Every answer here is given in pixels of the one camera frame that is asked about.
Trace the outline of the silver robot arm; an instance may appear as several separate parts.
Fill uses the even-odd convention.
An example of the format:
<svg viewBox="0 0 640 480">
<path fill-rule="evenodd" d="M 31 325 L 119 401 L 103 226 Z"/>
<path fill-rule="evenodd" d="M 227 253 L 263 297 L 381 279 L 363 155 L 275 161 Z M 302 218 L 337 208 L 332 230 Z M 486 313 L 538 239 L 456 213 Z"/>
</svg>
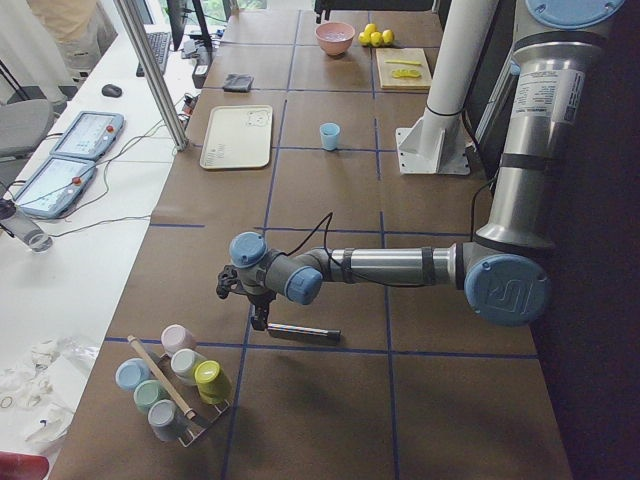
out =
<svg viewBox="0 0 640 480">
<path fill-rule="evenodd" d="M 269 328 L 277 296 L 307 305 L 326 282 L 416 288 L 452 284 L 471 308 L 498 325 L 539 318 L 551 282 L 539 259 L 553 250 L 547 234 L 553 185 L 575 122 L 585 77 L 609 37 L 618 1 L 519 1 L 511 57 L 519 77 L 488 222 L 467 243 L 448 248 L 295 249 L 268 247 L 254 232 L 230 243 L 219 273 L 220 298 L 243 295 L 252 326 Z"/>
</svg>

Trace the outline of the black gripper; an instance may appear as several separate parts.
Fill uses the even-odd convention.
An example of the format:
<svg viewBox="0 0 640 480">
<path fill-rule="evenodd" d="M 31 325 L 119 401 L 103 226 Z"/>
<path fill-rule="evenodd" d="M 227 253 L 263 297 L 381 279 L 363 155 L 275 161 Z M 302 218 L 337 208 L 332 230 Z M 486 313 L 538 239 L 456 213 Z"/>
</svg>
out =
<svg viewBox="0 0 640 480">
<path fill-rule="evenodd" d="M 250 316 L 252 328 L 257 331 L 266 331 L 268 329 L 270 304 L 276 299 L 276 293 L 248 294 L 247 298 L 252 305 L 252 313 Z"/>
</svg>

